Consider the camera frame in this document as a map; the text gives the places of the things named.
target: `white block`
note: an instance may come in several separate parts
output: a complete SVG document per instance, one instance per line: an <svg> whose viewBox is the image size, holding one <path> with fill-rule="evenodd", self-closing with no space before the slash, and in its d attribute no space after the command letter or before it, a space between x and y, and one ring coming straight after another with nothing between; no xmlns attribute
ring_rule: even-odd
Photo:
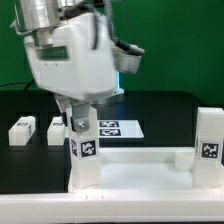
<svg viewBox="0 0 224 224"><path fill-rule="evenodd" d="M69 141L72 162L72 186L86 188L101 181L97 111L90 108L90 129L76 133L71 129L72 110L67 109Z"/></svg>
<svg viewBox="0 0 224 224"><path fill-rule="evenodd" d="M178 170L189 171L194 165L195 150L180 150L175 154L175 167Z"/></svg>
<svg viewBox="0 0 224 224"><path fill-rule="evenodd" d="M54 117L47 131L48 145L64 145L65 131L66 129L62 117Z"/></svg>
<svg viewBox="0 0 224 224"><path fill-rule="evenodd" d="M223 139L224 111L219 108L199 108L193 168L194 187L220 186Z"/></svg>
<svg viewBox="0 0 224 224"><path fill-rule="evenodd" d="M36 130L35 117L21 117L9 130L9 145L24 146Z"/></svg>

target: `marker sticker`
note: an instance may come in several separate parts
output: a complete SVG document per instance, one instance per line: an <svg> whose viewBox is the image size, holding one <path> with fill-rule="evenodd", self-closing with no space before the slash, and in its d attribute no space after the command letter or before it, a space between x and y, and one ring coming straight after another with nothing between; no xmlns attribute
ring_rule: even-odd
<svg viewBox="0 0 224 224"><path fill-rule="evenodd" d="M121 136L120 129L100 129L100 136Z"/></svg>
<svg viewBox="0 0 224 224"><path fill-rule="evenodd" d="M53 126L63 126L63 123L54 123Z"/></svg>
<svg viewBox="0 0 224 224"><path fill-rule="evenodd" d="M198 159L221 161L222 146L222 143L217 142L201 142L198 147Z"/></svg>
<svg viewBox="0 0 224 224"><path fill-rule="evenodd" d="M32 134L31 125L29 126L29 136Z"/></svg>
<svg viewBox="0 0 224 224"><path fill-rule="evenodd" d="M81 159L94 157L97 155L96 141L88 141L81 143Z"/></svg>
<svg viewBox="0 0 224 224"><path fill-rule="evenodd" d="M20 126L20 127L26 127L28 125L28 123L18 123L17 126Z"/></svg>
<svg viewBox="0 0 224 224"><path fill-rule="evenodd" d="M119 128L119 121L100 121L100 128Z"/></svg>
<svg viewBox="0 0 224 224"><path fill-rule="evenodd" d="M77 145L74 141L71 140L71 146L72 146L72 154L78 157L78 149Z"/></svg>

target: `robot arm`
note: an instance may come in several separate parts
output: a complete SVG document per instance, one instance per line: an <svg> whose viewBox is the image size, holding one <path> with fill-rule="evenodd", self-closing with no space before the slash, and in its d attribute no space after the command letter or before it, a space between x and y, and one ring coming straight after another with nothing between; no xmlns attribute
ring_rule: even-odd
<svg viewBox="0 0 224 224"><path fill-rule="evenodd" d="M67 115L72 184L78 188L100 181L97 112L90 102L114 95L116 70L136 72L144 53L114 36L110 1L104 3L106 19L87 1L16 0L13 27L25 36L34 79L55 93Z"/></svg>

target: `small white block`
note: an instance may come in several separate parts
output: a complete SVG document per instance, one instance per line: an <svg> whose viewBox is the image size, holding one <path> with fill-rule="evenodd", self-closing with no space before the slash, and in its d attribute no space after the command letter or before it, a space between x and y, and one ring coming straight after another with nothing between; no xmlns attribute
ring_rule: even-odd
<svg viewBox="0 0 224 224"><path fill-rule="evenodd" d="M61 117L54 117L47 131L48 145L59 146L64 145L65 141L65 125Z"/></svg>
<svg viewBox="0 0 224 224"><path fill-rule="evenodd" d="M36 130L35 117L21 117L9 130L9 145L24 146Z"/></svg>
<svg viewBox="0 0 224 224"><path fill-rule="evenodd" d="M223 139L224 111L219 108L199 108L193 168L195 187L220 186Z"/></svg>

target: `cable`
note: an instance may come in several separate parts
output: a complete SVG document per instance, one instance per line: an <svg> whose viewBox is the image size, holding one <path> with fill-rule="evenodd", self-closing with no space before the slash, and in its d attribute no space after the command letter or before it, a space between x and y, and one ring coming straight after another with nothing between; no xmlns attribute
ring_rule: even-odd
<svg viewBox="0 0 224 224"><path fill-rule="evenodd" d="M131 42L134 43L135 42L135 38L134 38L134 34L133 34L132 29L131 29L131 25L130 25L130 21L129 21L126 0L123 0L123 6L124 6L125 19L126 19L126 23L127 23L127 26L128 26L129 36L131 38ZM147 91L148 88L146 87L145 75L144 75L144 73L142 71L142 66L141 65L140 65L140 68L139 68L139 74L140 74L140 77L141 77L142 82L143 82L144 90Z"/></svg>
<svg viewBox="0 0 224 224"><path fill-rule="evenodd" d="M96 7L96 8L103 8L104 7L104 1L103 0L94 0L93 4L94 4L94 7Z"/></svg>
<svg viewBox="0 0 224 224"><path fill-rule="evenodd" d="M111 0L104 0L105 5L105 12L107 17L107 27L108 32L110 35L111 40L114 44L119 47L120 49L124 50L125 52L129 53L130 55L142 56L145 53L144 49L141 49L137 46L128 44L115 36L114 27L113 27L113 9L111 5Z"/></svg>
<svg viewBox="0 0 224 224"><path fill-rule="evenodd" d="M27 91L33 84L35 83L34 79L30 81L30 83L27 83L23 91Z"/></svg>
<svg viewBox="0 0 224 224"><path fill-rule="evenodd" d="M130 25L130 21L129 21L126 0L123 0L123 5L124 5L124 14L125 14L126 23L127 23L127 26L128 26L129 35L130 35L132 43L134 43L134 35L133 35L132 29L131 29L131 25Z"/></svg>
<svg viewBox="0 0 224 224"><path fill-rule="evenodd" d="M5 84L1 84L0 88L5 87L5 86L13 86L13 85L29 85L29 84L33 84L34 81L31 82L11 82L11 83L5 83Z"/></svg>

